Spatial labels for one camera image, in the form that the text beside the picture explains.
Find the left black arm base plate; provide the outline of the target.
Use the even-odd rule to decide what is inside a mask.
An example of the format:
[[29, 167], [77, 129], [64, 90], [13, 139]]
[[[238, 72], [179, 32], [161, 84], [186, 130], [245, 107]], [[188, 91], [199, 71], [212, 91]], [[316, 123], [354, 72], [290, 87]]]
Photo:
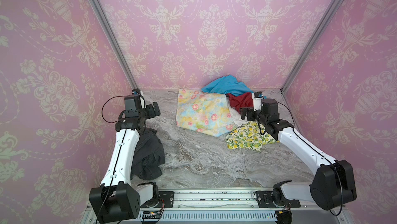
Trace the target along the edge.
[[173, 208], [174, 199], [174, 191], [160, 191], [159, 198], [146, 201], [141, 205], [141, 208]]

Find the black cloth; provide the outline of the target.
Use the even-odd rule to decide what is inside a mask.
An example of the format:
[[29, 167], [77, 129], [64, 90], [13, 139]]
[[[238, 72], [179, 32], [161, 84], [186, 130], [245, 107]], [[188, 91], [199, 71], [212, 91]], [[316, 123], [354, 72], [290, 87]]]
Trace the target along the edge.
[[136, 145], [131, 167], [131, 178], [137, 176], [142, 180], [153, 180], [162, 175], [159, 168], [165, 164], [163, 144], [157, 137], [157, 131], [146, 128]]

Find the turquoise blue cloth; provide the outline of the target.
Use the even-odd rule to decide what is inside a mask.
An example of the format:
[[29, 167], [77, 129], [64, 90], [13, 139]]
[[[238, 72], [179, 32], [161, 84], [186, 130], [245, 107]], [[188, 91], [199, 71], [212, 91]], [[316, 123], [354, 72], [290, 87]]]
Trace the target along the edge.
[[214, 94], [232, 94], [233, 96], [240, 96], [245, 93], [254, 93], [254, 91], [251, 90], [244, 82], [238, 82], [232, 75], [213, 80], [201, 88], [201, 91], [204, 93]]

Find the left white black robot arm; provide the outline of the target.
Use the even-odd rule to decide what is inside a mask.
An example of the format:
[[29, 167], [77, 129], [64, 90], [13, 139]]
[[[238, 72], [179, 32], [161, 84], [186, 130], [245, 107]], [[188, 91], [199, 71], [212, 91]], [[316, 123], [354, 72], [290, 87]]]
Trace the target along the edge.
[[160, 115], [156, 102], [138, 109], [126, 106], [115, 122], [115, 145], [109, 166], [99, 187], [92, 188], [89, 201], [99, 224], [137, 219], [141, 205], [159, 201], [155, 183], [131, 185], [135, 149], [145, 128], [145, 121]]

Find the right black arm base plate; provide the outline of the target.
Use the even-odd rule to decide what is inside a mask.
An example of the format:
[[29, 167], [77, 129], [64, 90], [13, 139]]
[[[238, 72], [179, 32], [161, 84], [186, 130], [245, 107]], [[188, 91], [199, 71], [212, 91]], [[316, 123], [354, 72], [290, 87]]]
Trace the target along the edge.
[[301, 204], [298, 200], [287, 200], [281, 193], [273, 191], [255, 191], [253, 194], [259, 208], [299, 208]]

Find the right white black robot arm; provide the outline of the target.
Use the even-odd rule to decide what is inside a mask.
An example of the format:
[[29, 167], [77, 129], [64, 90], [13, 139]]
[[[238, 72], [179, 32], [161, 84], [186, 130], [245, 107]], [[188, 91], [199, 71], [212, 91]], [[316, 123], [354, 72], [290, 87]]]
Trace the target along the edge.
[[262, 134], [269, 134], [287, 146], [314, 175], [311, 183], [283, 181], [275, 184], [275, 205], [286, 206], [293, 200], [309, 201], [329, 211], [357, 199], [352, 165], [346, 160], [337, 160], [317, 148], [290, 122], [281, 119], [276, 107], [262, 107], [260, 110], [242, 108], [240, 115], [242, 119], [258, 122]]

